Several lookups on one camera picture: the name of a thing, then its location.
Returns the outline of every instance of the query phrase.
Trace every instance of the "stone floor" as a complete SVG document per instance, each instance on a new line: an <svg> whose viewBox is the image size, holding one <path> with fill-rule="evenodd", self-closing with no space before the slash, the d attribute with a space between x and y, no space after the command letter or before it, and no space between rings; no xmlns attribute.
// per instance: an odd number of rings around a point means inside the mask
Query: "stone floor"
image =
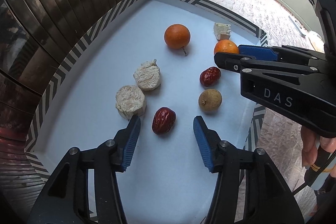
<svg viewBox="0 0 336 224"><path fill-rule="evenodd" d="M211 0L222 5L261 27L268 35L269 46L292 45L312 49L308 37L302 37L292 16L275 0ZM263 147L271 156L291 190L303 183L305 168L301 167L301 126L286 117L266 110L257 146ZM240 187L236 220L244 211L245 183ZM306 187L295 196L305 219L316 205L314 191Z"/></svg>

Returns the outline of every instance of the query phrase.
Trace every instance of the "tofu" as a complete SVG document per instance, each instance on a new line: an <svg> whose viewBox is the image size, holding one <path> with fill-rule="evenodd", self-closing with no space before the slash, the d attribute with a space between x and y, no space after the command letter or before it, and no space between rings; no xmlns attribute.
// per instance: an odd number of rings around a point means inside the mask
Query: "tofu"
<svg viewBox="0 0 336 224"><path fill-rule="evenodd" d="M229 39L231 36L231 25L223 23L215 23L213 32L217 40Z"/></svg>
<svg viewBox="0 0 336 224"><path fill-rule="evenodd" d="M122 86L117 91L115 100L115 108L127 120L130 120L133 115L144 114L147 105L145 95L136 85Z"/></svg>
<svg viewBox="0 0 336 224"><path fill-rule="evenodd" d="M143 91L156 89L161 84L160 68L156 64L156 59L141 63L133 77Z"/></svg>

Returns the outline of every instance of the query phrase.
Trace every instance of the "human hand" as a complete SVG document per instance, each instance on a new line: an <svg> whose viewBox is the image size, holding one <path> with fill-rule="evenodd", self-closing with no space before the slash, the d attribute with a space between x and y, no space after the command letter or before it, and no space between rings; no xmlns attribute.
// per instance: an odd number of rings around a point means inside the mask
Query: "human hand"
<svg viewBox="0 0 336 224"><path fill-rule="evenodd" d="M302 126L301 138L303 141L302 166L312 165L317 158L317 148L315 145L316 133ZM336 150L336 138L328 139L320 137L320 146L325 151L333 153ZM336 165L331 170L330 175L336 178Z"/></svg>

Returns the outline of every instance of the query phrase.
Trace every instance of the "white tray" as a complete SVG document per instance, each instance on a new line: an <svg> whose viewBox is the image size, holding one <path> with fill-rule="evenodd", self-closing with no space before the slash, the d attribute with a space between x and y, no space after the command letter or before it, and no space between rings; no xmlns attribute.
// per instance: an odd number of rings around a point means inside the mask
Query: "white tray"
<svg viewBox="0 0 336 224"><path fill-rule="evenodd" d="M232 24L231 40L237 45L267 45L264 31L208 0L123 0L94 24L60 65L32 121L25 150L42 179L69 148L95 148L127 126L115 108L116 91L135 85L137 67L155 58L162 84L145 93L147 108L131 166L117 174L121 200L129 224L199 224L209 210L217 174L203 165L194 117L202 115L221 139L254 150L265 110L240 95L238 73L224 70L215 85L223 97L218 112L199 109L204 91L199 75L215 65L214 22ZM175 23L190 30L187 57L164 42L166 28ZM157 136L152 119L163 106L177 118L170 133ZM89 204L95 219L93 172Z"/></svg>

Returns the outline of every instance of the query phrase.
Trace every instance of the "red date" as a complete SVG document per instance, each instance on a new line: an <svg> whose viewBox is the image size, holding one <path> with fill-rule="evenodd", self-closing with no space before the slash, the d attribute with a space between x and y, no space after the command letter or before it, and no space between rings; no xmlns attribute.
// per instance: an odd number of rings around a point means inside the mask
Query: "red date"
<svg viewBox="0 0 336 224"><path fill-rule="evenodd" d="M161 107L154 115L152 130L155 134L167 133L173 126L176 113L168 107Z"/></svg>
<svg viewBox="0 0 336 224"><path fill-rule="evenodd" d="M203 86L211 86L221 77L221 71L217 67L210 67L199 76L199 81Z"/></svg>

